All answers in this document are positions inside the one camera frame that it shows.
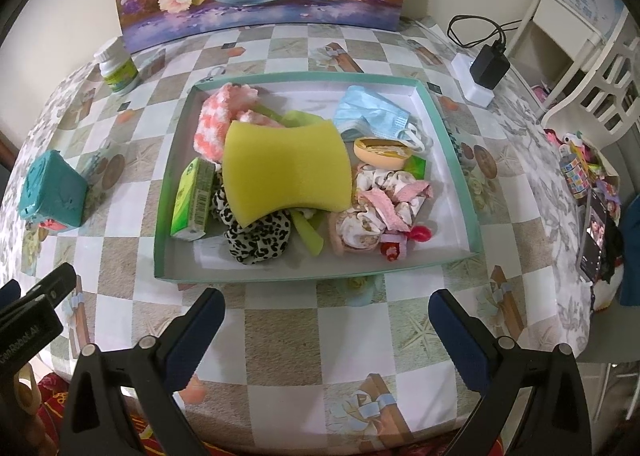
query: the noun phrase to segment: black cable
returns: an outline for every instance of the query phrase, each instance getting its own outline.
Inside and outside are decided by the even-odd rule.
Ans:
[[[456,35],[456,33],[453,30],[453,24],[457,23],[458,21],[462,21],[462,20],[482,20],[482,21],[486,21],[488,23],[491,23],[494,27],[495,30],[490,33],[487,37],[481,39],[481,40],[475,40],[469,43],[462,43],[462,41],[460,40],[460,38]],[[473,16],[471,14],[459,14],[458,16],[453,16],[453,18],[451,19],[451,21],[449,22],[449,27],[447,27],[447,36],[449,37],[449,39],[451,41],[453,41],[454,43],[456,43],[456,45],[462,47],[462,48],[473,48],[474,46],[479,45],[480,43],[485,42],[486,40],[490,40],[492,37],[494,37],[496,34],[499,35],[498,37],[498,41],[496,41],[494,43],[494,45],[497,45],[500,49],[504,50],[507,47],[507,36],[505,34],[505,32],[510,32],[511,30],[517,30],[516,28],[513,29],[505,29],[504,27],[507,27],[508,25],[513,25],[516,23],[520,23],[522,20],[515,20],[512,22],[508,22],[508,23],[503,23],[501,25],[497,24],[496,22],[494,22],[493,20],[490,20],[489,18],[485,18],[484,16]]]

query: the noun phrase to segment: tray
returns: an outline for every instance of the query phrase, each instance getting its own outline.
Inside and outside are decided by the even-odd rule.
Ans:
[[[303,110],[330,119],[338,101],[353,84],[375,90],[410,111],[434,141],[426,156],[426,179],[432,183],[434,199],[425,202],[417,218],[431,227],[433,238],[427,243],[414,242],[407,258],[393,263],[379,253],[338,257],[332,252],[324,224],[319,231],[325,237],[325,247],[318,257],[312,257],[292,232],[289,247],[280,258],[255,265],[242,265],[232,258],[220,229],[212,229],[210,235],[196,242],[172,239],[169,230],[175,194],[180,175],[196,156],[193,135],[202,103],[227,82],[257,88],[260,102],[278,112]],[[420,81],[343,72],[290,72],[219,77],[191,89],[177,123],[158,204],[154,242],[154,275],[158,279],[176,283],[335,279],[439,265],[481,251],[478,217],[462,169],[444,123]]]

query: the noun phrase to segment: yellow sponge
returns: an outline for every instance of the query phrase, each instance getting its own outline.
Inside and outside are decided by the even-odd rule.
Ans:
[[[242,227],[280,209],[341,212],[351,206],[351,163],[331,121],[300,128],[232,122],[222,177]]]

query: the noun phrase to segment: table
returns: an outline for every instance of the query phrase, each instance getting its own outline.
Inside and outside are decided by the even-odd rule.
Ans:
[[[427,316],[431,292],[442,287],[496,335],[543,350],[566,342],[580,353],[590,290],[575,269],[576,207],[558,153],[513,73],[486,110],[466,104],[447,69],[456,52],[431,20],[403,21],[399,32],[260,26],[138,54],[144,82],[124,99],[110,94],[95,64],[71,74],[30,131],[0,213],[2,281],[16,277],[27,290],[62,261],[82,279],[81,299],[59,307],[65,330],[43,361],[69,377],[79,339],[128,348],[158,335],[200,295],[202,287],[153,278],[153,233],[183,102],[220,65],[231,75],[360,68],[421,80],[459,150],[484,254],[346,281],[214,285],[225,295],[225,322],[189,391],[175,395],[202,439],[254,452],[355,454],[460,425],[478,396]],[[123,102],[129,108],[118,112]],[[58,235],[26,227],[17,201],[30,163],[55,148],[81,166],[106,137],[123,144],[124,162],[109,191],[91,189],[82,227]]]

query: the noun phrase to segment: green label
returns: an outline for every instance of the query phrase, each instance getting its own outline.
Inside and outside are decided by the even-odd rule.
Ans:
[[[184,170],[175,196],[174,217],[171,222],[171,234],[175,234],[189,226],[191,195],[196,185],[196,167],[198,159],[194,159]]]
[[[111,75],[106,75],[104,81],[109,85],[111,91],[118,92],[128,86],[136,75],[138,75],[138,69],[133,63],[133,59],[129,59]]]

